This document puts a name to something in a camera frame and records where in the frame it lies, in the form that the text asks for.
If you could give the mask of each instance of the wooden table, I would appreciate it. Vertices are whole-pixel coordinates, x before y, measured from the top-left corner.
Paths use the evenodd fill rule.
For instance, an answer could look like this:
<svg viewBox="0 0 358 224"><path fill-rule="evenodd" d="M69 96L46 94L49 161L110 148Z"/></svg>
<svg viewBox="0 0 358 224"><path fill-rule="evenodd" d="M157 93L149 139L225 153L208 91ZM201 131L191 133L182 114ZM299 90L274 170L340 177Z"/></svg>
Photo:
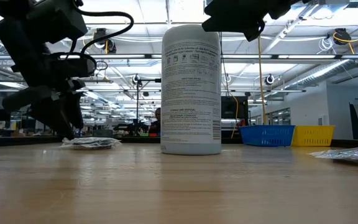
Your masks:
<svg viewBox="0 0 358 224"><path fill-rule="evenodd" d="M358 167L307 155L325 149L0 147L0 223L358 224Z"/></svg>

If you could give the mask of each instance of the ceiling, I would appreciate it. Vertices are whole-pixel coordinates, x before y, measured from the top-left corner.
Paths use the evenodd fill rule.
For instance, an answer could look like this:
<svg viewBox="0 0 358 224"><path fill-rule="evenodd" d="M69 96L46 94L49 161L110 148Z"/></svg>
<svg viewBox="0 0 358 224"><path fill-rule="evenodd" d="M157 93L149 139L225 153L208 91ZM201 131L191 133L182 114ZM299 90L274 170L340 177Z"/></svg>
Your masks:
<svg viewBox="0 0 358 224"><path fill-rule="evenodd" d="M129 13L135 20L133 28L113 38L117 47L117 54L161 54L161 39L164 33L171 27L182 26L188 23L202 23L208 16L203 13L203 0L83 0L84 11L123 11ZM265 17L266 28L262 33L262 49L266 49L274 37L280 34L288 25L294 21L305 5L297 4L287 14L278 20L272 20L269 16ZM76 51L80 51L84 42L92 38L96 28L107 28L109 32L123 29L128 19L123 17L88 17L84 20L89 29L84 40L79 40ZM346 28L352 38L358 38L358 9L341 9L335 13L324 7L312 16L305 17L305 20L299 22L282 40L271 46L265 54L333 54L332 49L322 51L319 47L321 39L327 36L327 33L333 33L335 28ZM67 52L70 49L71 41L63 40L56 44L48 44L52 52ZM337 54L349 54L347 45L333 45ZM242 34L224 33L223 34L223 52L224 54L257 54L257 41L248 42ZM88 49L89 54L100 54L102 51L96 47ZM160 78L161 63L159 59L132 59L130 67L128 60L106 60L110 64L105 72L101 72L92 79L94 83L87 83L89 90L122 90L130 89L132 77L135 74L143 78ZM264 62L262 72L264 76L272 74L280 77L277 82L289 82L307 70L310 70L322 62L305 63L278 63ZM9 60L0 60L0 66L6 65L3 69L9 70L7 65L13 64ZM259 86L259 65L257 63L225 63L224 68L227 74L231 76L229 81L230 88L255 88ZM106 77L111 82L96 82ZM159 83L150 82L144 87L144 90L159 90ZM134 93L96 93L106 100L117 103L133 103L131 98ZM159 92L150 92L150 96L143 99L160 99ZM152 111L158 104L151 106L146 111Z"/></svg>

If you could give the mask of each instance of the white plastic canister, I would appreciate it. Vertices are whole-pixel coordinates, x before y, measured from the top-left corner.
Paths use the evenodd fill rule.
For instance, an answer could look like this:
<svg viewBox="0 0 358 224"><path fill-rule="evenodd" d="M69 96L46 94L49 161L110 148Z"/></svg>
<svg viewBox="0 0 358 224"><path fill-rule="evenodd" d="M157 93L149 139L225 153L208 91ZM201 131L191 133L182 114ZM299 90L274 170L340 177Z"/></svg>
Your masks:
<svg viewBox="0 0 358 224"><path fill-rule="evenodd" d="M161 150L219 154L221 46L218 33L199 25L168 30L162 41Z"/></svg>

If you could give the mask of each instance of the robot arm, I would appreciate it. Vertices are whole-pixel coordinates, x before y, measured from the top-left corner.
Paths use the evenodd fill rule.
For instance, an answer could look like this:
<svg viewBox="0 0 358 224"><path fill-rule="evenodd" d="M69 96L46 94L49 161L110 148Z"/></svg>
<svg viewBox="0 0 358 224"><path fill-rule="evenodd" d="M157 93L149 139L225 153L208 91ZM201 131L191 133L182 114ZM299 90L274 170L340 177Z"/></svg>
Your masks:
<svg viewBox="0 0 358 224"><path fill-rule="evenodd" d="M15 62L14 72L21 72L28 88L3 99L7 111L30 105L29 114L57 133L73 139L73 130L83 127L80 110L81 92L85 84L73 77L90 77L96 61L85 54L73 53L76 40L87 33L82 15L126 16L131 24L115 34L100 37L100 41L128 31L133 18L124 12L85 12L78 7L81 0L0 0L0 40ZM52 44L69 38L73 45L68 54L51 54L45 43Z"/></svg>
<svg viewBox="0 0 358 224"><path fill-rule="evenodd" d="M263 18L270 14L278 19L291 5L300 0L213 0L205 14L211 16L203 23L206 32L240 32L250 42L265 29Z"/></svg>

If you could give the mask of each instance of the person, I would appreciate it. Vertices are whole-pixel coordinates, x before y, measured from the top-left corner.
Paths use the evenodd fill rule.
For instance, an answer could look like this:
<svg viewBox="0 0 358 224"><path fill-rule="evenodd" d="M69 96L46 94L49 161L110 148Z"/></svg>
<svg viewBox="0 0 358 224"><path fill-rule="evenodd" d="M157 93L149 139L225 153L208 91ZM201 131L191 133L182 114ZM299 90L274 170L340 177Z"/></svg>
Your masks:
<svg viewBox="0 0 358 224"><path fill-rule="evenodd" d="M161 108L155 110L156 121L154 121L150 127L149 133L158 134L161 132Z"/></svg>

